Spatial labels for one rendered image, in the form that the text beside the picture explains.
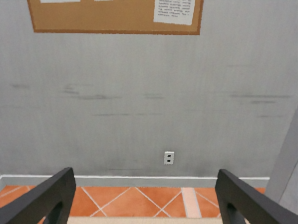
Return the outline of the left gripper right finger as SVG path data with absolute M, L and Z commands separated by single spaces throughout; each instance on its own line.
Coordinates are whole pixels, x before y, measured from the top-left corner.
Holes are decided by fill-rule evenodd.
M 215 193 L 222 224 L 298 224 L 297 214 L 226 169 L 218 171 Z

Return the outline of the grey panel wall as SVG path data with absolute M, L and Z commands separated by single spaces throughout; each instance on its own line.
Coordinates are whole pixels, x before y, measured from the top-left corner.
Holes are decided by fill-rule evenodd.
M 264 195 L 298 215 L 298 106 Z

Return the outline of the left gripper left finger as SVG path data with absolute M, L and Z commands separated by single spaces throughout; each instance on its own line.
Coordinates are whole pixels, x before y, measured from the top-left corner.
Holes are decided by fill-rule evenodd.
M 0 224 L 67 224 L 76 192 L 72 167 L 66 167 L 0 207 Z

